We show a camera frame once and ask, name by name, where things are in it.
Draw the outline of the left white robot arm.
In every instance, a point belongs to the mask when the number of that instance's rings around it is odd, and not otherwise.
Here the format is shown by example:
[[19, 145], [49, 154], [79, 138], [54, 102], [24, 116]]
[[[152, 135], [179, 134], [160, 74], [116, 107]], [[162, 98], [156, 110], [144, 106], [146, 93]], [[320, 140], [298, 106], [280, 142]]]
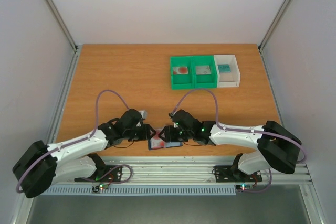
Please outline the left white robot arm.
[[17, 193], [34, 198], [51, 185], [68, 179], [103, 181], [109, 171], [97, 153], [124, 140], [130, 143], [150, 140], [156, 131], [144, 123], [145, 117], [145, 111], [128, 109], [120, 118], [97, 124], [82, 136], [54, 144], [34, 142], [12, 169], [18, 180]]

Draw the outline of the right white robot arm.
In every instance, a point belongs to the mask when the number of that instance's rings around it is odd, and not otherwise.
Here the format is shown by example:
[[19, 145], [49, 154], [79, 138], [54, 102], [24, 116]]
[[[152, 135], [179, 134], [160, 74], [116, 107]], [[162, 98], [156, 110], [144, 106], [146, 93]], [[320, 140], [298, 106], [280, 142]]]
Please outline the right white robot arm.
[[237, 180], [266, 169], [293, 174], [299, 162], [302, 142], [275, 121], [265, 125], [233, 126], [215, 121], [199, 121], [184, 110], [171, 115], [173, 125], [165, 126], [158, 137], [166, 143], [193, 140], [201, 146], [236, 145], [251, 148], [238, 154], [231, 167]]

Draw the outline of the dark blue card holder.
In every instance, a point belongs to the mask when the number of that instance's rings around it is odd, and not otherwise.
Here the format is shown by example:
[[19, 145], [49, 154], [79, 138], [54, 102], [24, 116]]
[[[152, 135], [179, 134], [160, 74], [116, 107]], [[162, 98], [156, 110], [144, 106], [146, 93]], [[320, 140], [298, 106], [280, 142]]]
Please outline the dark blue card holder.
[[158, 134], [162, 131], [162, 128], [155, 129], [156, 134], [148, 140], [148, 149], [150, 151], [152, 150], [160, 150], [160, 149], [166, 149], [166, 148], [175, 148], [175, 147], [182, 147], [181, 142], [165, 142], [162, 139], [158, 137]]

